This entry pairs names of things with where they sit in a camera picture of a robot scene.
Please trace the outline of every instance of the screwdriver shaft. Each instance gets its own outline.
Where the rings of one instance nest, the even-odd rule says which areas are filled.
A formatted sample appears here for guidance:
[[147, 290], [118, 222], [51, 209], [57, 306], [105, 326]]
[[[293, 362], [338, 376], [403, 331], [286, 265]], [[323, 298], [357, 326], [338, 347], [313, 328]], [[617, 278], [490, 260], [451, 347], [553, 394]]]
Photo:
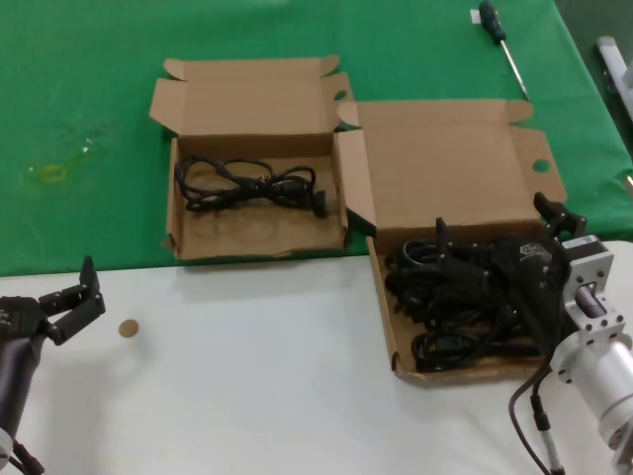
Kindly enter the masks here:
[[529, 101], [530, 98], [527, 95], [527, 88], [525, 87], [525, 84], [523, 83], [523, 79], [521, 78], [521, 75], [518, 72], [518, 68], [516, 67], [516, 64], [514, 64], [512, 55], [510, 54], [510, 51], [507, 49], [507, 46], [505, 45], [505, 41], [501, 40], [500, 43], [501, 43], [501, 47], [503, 48], [503, 52], [505, 53], [505, 57], [507, 57], [507, 61], [510, 63], [510, 67], [512, 68], [512, 71], [514, 71], [514, 75], [516, 76], [518, 85], [521, 88], [521, 91], [523, 91], [523, 94], [525, 95], [525, 99]]

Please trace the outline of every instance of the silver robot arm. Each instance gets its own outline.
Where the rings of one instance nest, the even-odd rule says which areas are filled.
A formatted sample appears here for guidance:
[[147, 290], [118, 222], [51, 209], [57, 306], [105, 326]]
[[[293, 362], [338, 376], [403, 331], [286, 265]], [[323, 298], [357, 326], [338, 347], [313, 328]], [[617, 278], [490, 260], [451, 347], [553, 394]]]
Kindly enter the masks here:
[[[574, 246], [599, 243], [596, 237], [572, 239]], [[625, 319], [608, 300], [604, 289], [613, 253], [603, 251], [571, 261], [563, 290], [567, 314], [578, 330], [556, 348], [551, 367], [559, 379], [576, 386], [598, 422], [604, 442], [615, 451], [612, 464], [618, 475], [633, 474], [633, 356]]]

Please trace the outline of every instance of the green tablecloth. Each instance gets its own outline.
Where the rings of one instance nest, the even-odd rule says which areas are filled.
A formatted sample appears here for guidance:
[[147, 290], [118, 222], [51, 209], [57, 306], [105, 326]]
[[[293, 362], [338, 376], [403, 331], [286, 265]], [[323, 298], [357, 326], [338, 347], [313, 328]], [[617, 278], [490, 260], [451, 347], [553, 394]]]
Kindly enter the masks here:
[[[520, 98], [466, 0], [8, 0], [0, 15], [0, 274], [172, 265], [168, 144], [147, 116], [166, 57], [337, 53], [359, 100]], [[633, 238], [630, 158], [551, 0], [497, 0], [570, 199]], [[351, 253], [364, 252], [354, 233]]]

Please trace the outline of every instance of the open cardboard box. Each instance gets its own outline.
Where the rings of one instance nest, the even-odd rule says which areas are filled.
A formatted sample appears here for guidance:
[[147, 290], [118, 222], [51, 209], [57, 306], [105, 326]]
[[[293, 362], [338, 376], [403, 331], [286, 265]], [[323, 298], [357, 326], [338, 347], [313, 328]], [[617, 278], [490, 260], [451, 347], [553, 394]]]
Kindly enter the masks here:
[[[278, 256], [345, 246], [347, 215], [339, 184], [334, 128], [336, 106], [351, 101], [347, 75], [335, 56], [302, 59], [181, 61], [167, 59], [173, 79], [158, 79], [149, 115], [175, 132], [167, 206], [168, 245], [180, 259]], [[174, 180], [174, 167], [191, 155], [219, 160], [255, 158], [275, 172], [307, 165], [325, 191], [327, 218], [280, 208], [265, 199], [216, 213], [192, 213]], [[232, 165], [258, 177], [262, 168]], [[218, 188], [211, 167], [191, 170], [192, 184]]]
[[433, 238], [442, 217], [457, 239], [482, 241], [534, 231], [532, 206], [542, 191], [565, 201], [556, 163], [542, 132], [514, 126], [532, 115], [524, 101], [449, 100], [348, 102], [339, 134], [348, 209], [376, 228], [368, 239], [392, 369], [415, 380], [488, 380], [532, 371], [532, 360], [483, 358], [445, 373], [415, 370], [411, 340], [424, 332], [394, 311], [385, 289], [385, 257], [411, 238]]

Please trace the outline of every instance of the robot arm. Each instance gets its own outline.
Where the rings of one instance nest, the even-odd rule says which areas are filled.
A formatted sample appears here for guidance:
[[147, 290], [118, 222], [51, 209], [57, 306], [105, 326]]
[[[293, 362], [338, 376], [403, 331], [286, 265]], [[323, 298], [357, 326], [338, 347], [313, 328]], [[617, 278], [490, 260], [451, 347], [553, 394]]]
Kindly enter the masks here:
[[[0, 470], [11, 461], [26, 475], [44, 473], [24, 446], [15, 442], [31, 380], [47, 338], [57, 345], [64, 344], [105, 313], [99, 289], [92, 258], [86, 257], [79, 285], [38, 301], [0, 298]], [[64, 312], [66, 315], [56, 322], [48, 320]], [[19, 460], [11, 458], [12, 452]]]
[[[545, 221], [540, 233], [506, 237], [494, 242], [487, 255], [473, 255], [459, 265], [448, 248], [453, 240], [450, 231], [438, 219], [438, 246], [445, 249], [438, 262], [440, 270], [469, 285], [486, 286], [490, 279], [496, 280], [541, 352], [552, 356], [548, 361], [551, 371], [578, 389], [596, 417], [600, 435], [615, 451], [616, 473], [633, 474], [631, 337], [623, 332], [623, 315], [604, 292], [613, 254], [596, 236], [586, 235], [584, 217], [570, 213], [561, 203], [538, 193], [534, 206]], [[560, 242], [563, 233], [571, 239]], [[545, 416], [538, 398], [540, 381], [549, 372], [547, 366], [543, 369], [527, 386], [534, 386], [537, 424], [537, 416]], [[516, 397], [524, 389], [522, 386]], [[557, 462], [548, 428], [546, 423], [539, 430], [550, 460]], [[559, 463], [551, 463], [552, 469], [547, 471], [533, 457], [543, 472], [564, 473]]]

